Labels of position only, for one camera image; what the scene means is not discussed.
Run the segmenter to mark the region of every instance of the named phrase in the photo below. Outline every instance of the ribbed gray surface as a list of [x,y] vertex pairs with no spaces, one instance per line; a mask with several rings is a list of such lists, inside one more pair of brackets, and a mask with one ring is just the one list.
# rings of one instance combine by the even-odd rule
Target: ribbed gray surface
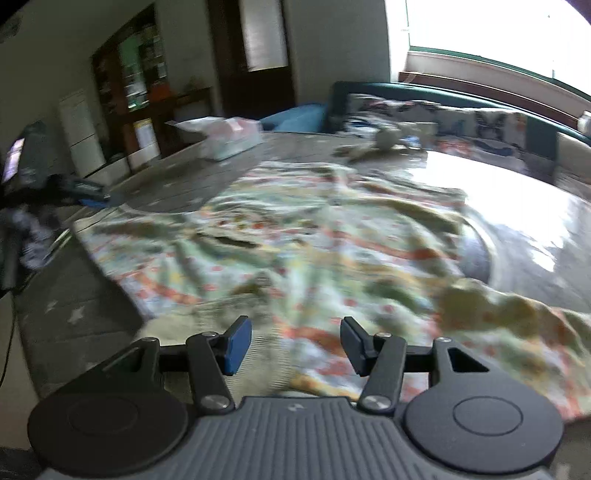
[[[41,480],[71,477],[47,470]],[[235,413],[201,420],[181,448],[126,480],[449,480],[391,420],[345,398],[247,398]],[[550,480],[544,471],[527,480]]]

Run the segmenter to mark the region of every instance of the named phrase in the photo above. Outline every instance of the circular pad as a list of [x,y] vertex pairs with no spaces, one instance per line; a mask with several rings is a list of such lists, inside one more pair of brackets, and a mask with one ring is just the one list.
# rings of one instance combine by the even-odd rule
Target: circular pad
[[49,466],[85,478],[144,469],[170,452],[187,429],[171,394],[56,394],[29,417],[31,446]]
[[516,405],[495,397],[472,397],[462,400],[453,409],[456,423],[475,435],[506,435],[523,421],[523,414]]
[[458,471],[507,475],[545,465],[558,448],[558,411],[524,384],[455,373],[418,395],[404,413],[408,437]]

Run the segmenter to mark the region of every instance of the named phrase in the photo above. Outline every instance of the metal screw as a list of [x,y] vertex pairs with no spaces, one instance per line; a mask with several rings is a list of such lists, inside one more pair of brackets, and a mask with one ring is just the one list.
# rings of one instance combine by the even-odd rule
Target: metal screw
[[201,399],[201,405],[208,410],[223,410],[230,406],[230,399],[223,395],[206,395]]
[[368,395],[361,400],[361,404],[368,410],[381,411],[390,408],[392,401],[383,395]]

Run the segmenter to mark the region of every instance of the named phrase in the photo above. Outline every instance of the wooden door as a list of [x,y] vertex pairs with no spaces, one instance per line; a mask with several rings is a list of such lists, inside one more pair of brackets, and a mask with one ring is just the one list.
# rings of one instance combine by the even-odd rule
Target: wooden door
[[296,103],[281,0],[209,0],[226,116],[259,119]]

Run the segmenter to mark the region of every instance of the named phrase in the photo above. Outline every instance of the cable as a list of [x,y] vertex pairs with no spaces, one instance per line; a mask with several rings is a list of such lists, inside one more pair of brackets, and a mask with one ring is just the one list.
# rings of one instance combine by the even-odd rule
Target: cable
[[0,388],[2,388],[2,384],[4,383],[4,377],[6,377],[6,372],[8,370],[8,360],[10,359],[10,348],[12,346],[12,338],[14,337],[14,330],[16,329],[17,325],[17,312],[15,309],[14,304],[14,297],[12,293],[9,293],[12,299],[12,326],[10,328],[10,337],[8,338],[8,347],[6,349],[6,358],[4,360],[4,368],[2,369],[2,377],[0,377]]

